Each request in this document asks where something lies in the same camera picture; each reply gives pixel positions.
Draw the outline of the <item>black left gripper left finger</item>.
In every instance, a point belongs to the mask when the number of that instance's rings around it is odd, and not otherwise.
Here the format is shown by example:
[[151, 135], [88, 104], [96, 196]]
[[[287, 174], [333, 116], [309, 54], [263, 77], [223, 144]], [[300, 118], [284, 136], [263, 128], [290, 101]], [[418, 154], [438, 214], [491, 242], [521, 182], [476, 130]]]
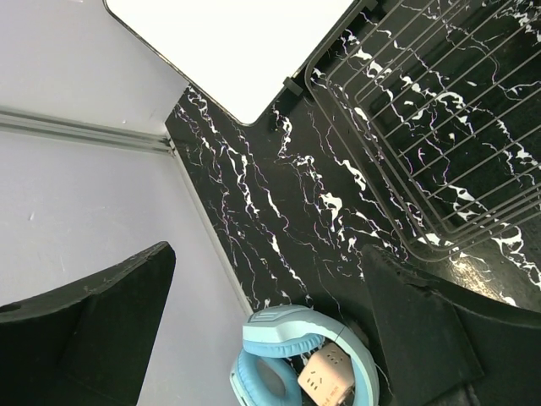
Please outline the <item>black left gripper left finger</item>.
[[3, 405], [135, 405], [176, 256], [161, 241], [1, 308]]

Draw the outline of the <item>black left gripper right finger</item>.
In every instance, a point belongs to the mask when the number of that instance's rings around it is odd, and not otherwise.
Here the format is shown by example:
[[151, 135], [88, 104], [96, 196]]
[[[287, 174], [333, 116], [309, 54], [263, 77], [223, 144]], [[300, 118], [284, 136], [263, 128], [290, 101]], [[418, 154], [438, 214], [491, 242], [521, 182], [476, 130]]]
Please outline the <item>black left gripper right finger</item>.
[[538, 405], [540, 314], [422, 271], [378, 246], [364, 280], [397, 405]]

